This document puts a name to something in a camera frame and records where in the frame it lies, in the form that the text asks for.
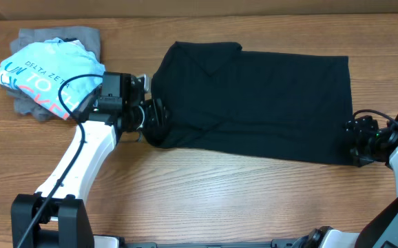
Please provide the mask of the dark teal t-shirt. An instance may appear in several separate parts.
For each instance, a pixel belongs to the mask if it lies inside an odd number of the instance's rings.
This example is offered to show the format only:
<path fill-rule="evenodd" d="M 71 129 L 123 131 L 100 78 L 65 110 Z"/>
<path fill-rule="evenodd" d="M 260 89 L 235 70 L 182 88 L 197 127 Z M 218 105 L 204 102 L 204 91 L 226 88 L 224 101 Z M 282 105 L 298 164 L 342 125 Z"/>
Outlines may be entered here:
<path fill-rule="evenodd" d="M 351 165 L 348 58 L 175 42 L 151 81 L 168 111 L 144 133 L 159 148 Z"/>

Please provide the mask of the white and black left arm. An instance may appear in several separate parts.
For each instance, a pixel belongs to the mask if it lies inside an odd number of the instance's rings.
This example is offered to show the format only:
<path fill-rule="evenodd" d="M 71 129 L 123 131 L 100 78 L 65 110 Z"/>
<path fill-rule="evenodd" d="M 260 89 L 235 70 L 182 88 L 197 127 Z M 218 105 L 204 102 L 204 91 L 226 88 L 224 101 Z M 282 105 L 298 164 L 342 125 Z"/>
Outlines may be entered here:
<path fill-rule="evenodd" d="M 118 236 L 93 233 L 85 204 L 101 165 L 123 133 L 148 134 L 164 127 L 160 99 L 145 98 L 147 75 L 105 72 L 102 83 L 70 112 L 77 128 L 55 170 L 33 194 L 11 206 L 14 247 L 125 247 Z"/>

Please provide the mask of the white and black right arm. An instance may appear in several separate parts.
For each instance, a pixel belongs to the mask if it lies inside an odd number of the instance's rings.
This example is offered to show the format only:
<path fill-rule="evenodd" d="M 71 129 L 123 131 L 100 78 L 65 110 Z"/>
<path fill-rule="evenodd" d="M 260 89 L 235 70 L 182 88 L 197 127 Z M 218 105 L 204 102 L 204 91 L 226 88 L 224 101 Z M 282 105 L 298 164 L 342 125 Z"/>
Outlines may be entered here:
<path fill-rule="evenodd" d="M 353 137 L 350 152 L 354 164 L 363 167 L 380 163 L 388 169 L 394 198 L 360 231 L 322 226 L 295 239 L 290 247 L 398 247 L 398 113 L 390 117 L 376 110 L 358 110 L 347 122 L 346 131 Z"/>

